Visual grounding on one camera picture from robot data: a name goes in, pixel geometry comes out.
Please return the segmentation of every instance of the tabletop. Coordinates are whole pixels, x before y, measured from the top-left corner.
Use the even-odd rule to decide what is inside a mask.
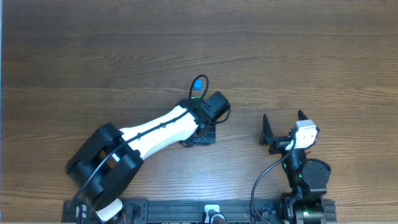
[[[398,220],[398,3],[389,0],[5,0],[0,211],[59,222],[77,191],[65,164],[104,123],[137,126],[199,74],[231,103],[216,144],[146,159],[123,197],[249,199],[278,155],[259,145],[305,114],[309,157],[331,165],[339,221]],[[288,192],[280,166],[256,198]]]

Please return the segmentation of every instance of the wood grain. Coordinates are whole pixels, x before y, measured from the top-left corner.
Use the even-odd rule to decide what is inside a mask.
[[[233,112],[217,144],[151,156],[124,197],[249,199],[298,109],[321,128],[339,221],[398,220],[398,3],[388,0],[4,0],[0,211],[59,222],[67,160],[101,124],[135,126],[210,78]],[[282,169],[256,193],[288,191]]]

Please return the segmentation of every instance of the wooden surface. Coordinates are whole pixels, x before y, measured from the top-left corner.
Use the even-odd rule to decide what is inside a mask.
[[[304,112],[322,130],[340,221],[398,220],[398,3],[5,0],[2,221],[59,222],[77,188],[64,166],[101,124],[168,112],[204,73],[233,112],[217,143],[151,156],[124,197],[249,199],[279,156],[258,145],[262,115],[286,135]],[[282,169],[258,198],[289,190]]]

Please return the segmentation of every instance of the blue block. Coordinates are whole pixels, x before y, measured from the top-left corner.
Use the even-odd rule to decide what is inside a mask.
[[[202,89],[202,81],[201,80],[196,80],[195,83],[193,84],[193,89],[194,90],[201,90]]]

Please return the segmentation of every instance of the wooden table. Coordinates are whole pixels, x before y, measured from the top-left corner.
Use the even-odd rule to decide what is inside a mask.
[[[340,221],[398,220],[398,3],[4,0],[2,221],[59,222],[64,166],[100,125],[136,126],[204,73],[233,112],[217,143],[151,156],[124,197],[249,199],[302,109],[322,130]],[[289,190],[278,166],[257,198]]]

